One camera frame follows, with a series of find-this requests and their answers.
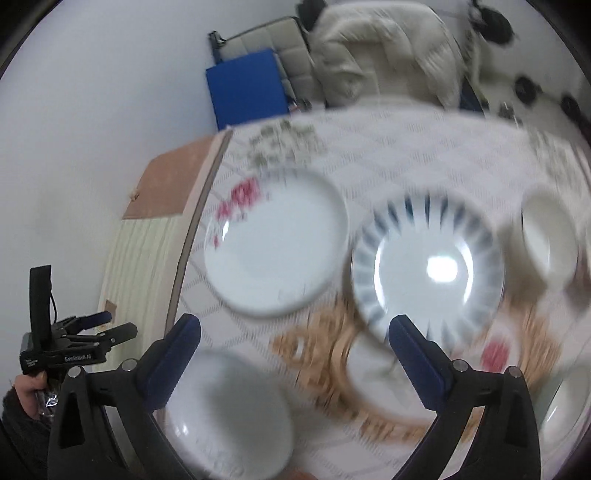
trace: white plate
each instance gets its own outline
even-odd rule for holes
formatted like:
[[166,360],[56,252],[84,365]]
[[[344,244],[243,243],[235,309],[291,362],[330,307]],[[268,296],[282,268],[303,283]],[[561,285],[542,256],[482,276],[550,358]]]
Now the white plate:
[[591,368],[576,365],[558,373],[542,387],[534,404],[540,442],[560,443],[574,429],[591,391]]
[[234,310],[289,313],[320,294],[342,267],[348,235],[345,201],[322,175],[266,170],[236,185],[210,221],[207,277]]
[[257,370],[227,353],[197,350],[166,406],[166,435],[184,464],[222,480],[265,480],[294,448],[289,410]]
[[380,341],[392,318],[406,314],[445,351],[468,346],[497,311],[504,280],[495,236],[477,213],[444,194],[388,202],[353,252],[355,300]]

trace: plate with blue stripes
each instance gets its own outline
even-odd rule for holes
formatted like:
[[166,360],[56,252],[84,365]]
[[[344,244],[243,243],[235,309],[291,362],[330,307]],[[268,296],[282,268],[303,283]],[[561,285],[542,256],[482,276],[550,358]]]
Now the plate with blue stripes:
[[355,301],[369,331],[386,341],[406,314],[446,352],[468,346],[501,301],[505,264],[482,215],[447,194],[407,194],[374,211],[353,249]]

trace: white bowl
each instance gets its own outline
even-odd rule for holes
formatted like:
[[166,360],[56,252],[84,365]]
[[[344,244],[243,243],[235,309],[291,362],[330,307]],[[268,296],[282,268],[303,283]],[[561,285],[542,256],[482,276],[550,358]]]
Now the white bowl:
[[560,443],[575,427],[591,390],[591,367],[576,365],[552,377],[534,404],[540,443]]
[[265,480],[294,448],[293,425],[278,389],[228,353],[197,350],[166,406],[166,435],[198,477]]
[[511,250],[521,272],[544,286],[561,289],[571,282],[579,256],[577,235],[557,196],[535,192],[524,200]]

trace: black clamp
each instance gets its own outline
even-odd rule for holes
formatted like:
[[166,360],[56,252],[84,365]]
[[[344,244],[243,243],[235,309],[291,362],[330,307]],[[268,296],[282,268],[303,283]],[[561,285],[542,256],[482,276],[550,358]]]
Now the black clamp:
[[106,361],[115,345],[136,337],[137,327],[125,323],[98,335],[79,335],[83,330],[111,321],[109,312],[86,317],[69,317],[51,324],[51,266],[32,268],[29,277],[31,332],[22,338],[20,363],[22,373],[46,370],[60,377],[72,365],[93,365]]
[[437,418],[395,480],[437,480],[460,441],[474,407],[484,414],[453,480],[539,480],[540,444],[534,409],[518,367],[503,374],[453,362],[406,315],[390,323],[388,339],[425,408]]
[[152,412],[164,408],[201,339],[199,320],[183,315],[140,360],[88,374],[68,370],[51,428],[49,480],[139,480],[113,436],[105,406],[115,407],[134,451],[152,480],[195,480]]

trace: blue folder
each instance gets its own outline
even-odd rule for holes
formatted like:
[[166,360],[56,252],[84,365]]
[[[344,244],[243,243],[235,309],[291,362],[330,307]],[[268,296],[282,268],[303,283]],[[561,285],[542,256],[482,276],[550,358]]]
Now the blue folder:
[[272,50],[224,61],[207,70],[217,127],[289,113]]

